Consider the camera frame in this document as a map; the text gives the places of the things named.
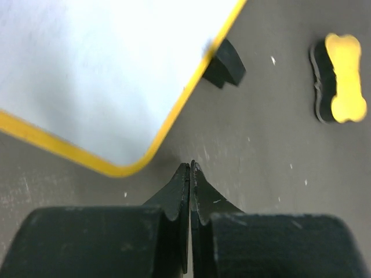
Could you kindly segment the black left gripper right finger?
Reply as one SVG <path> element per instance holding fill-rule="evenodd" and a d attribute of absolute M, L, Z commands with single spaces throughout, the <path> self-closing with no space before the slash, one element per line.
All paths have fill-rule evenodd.
<path fill-rule="evenodd" d="M 190 168 L 190 218 L 194 277 L 244 277 L 244 213 L 206 179 L 195 160 Z"/>

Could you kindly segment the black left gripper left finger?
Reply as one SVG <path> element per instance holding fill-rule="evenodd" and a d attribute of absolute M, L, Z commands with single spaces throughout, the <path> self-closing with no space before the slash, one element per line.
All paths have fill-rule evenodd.
<path fill-rule="evenodd" d="M 155 275 L 184 275 L 188 271 L 190 165 L 181 163 L 170 181 L 144 205 L 160 208 L 155 245 Z"/>

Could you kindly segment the yellow framed whiteboard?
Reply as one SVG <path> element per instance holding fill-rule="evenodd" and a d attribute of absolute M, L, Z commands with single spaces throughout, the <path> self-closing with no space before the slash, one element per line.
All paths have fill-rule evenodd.
<path fill-rule="evenodd" d="M 2 1 L 1 132 L 110 177 L 156 154 L 245 1 Z"/>

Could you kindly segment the yellow bone shaped eraser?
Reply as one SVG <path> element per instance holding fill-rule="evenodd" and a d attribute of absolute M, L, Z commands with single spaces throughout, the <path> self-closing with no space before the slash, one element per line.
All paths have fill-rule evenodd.
<path fill-rule="evenodd" d="M 327 34 L 310 48 L 315 114 L 322 123 L 360 122 L 368 112 L 362 95 L 362 48 L 350 34 Z"/>

